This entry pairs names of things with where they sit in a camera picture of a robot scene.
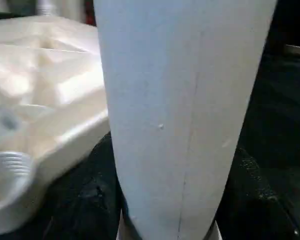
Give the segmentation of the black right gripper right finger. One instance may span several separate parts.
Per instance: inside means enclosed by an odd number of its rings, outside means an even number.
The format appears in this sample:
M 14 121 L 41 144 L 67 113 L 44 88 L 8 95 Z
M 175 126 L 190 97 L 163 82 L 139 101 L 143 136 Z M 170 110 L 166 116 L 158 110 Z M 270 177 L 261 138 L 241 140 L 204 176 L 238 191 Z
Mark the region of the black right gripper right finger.
M 235 151 L 216 222 L 224 240 L 296 240 L 298 228 L 256 160 Z

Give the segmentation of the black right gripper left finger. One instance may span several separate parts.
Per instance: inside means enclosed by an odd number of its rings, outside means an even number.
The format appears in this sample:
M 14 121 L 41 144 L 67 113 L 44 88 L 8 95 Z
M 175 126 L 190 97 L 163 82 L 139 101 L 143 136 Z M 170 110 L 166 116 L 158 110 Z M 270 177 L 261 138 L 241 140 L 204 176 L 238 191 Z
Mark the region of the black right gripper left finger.
M 49 239 L 115 240 L 121 193 L 112 136 L 107 133 L 82 162 L 53 182 Z

